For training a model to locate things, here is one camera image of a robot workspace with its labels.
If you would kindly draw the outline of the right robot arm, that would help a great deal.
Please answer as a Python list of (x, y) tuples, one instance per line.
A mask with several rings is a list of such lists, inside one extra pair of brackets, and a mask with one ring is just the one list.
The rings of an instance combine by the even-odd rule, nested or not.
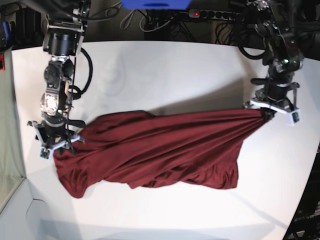
[(89, 0), (49, 0), (45, 18), (47, 30), (43, 51), (50, 56), (43, 76), (45, 92), (40, 100), (42, 121), (29, 121), (41, 143), (40, 157), (50, 160), (54, 152), (72, 149), (72, 143), (82, 138), (69, 129), (85, 127), (82, 120), (71, 120), (73, 100), (79, 99), (81, 90), (74, 85), (76, 57), (82, 52), (81, 44), (88, 26), (91, 2)]

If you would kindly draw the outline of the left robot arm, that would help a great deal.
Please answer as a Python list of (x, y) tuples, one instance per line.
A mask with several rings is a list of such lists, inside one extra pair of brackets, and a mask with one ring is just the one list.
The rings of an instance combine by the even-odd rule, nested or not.
[[(268, 67), (265, 78), (250, 80), (259, 89), (243, 104), (244, 108), (262, 109), (266, 120), (271, 120), (276, 113), (283, 114), (289, 126), (302, 120), (297, 106), (300, 84), (294, 82), (293, 77), (302, 68), (304, 57), (293, 31), (294, 7), (281, 0), (249, 0), (235, 18), (234, 29), (240, 52), (250, 60), (262, 60)], [(241, 28), (248, 20), (253, 20), (256, 33), (263, 39), (264, 51), (259, 55), (249, 54), (241, 43)]]

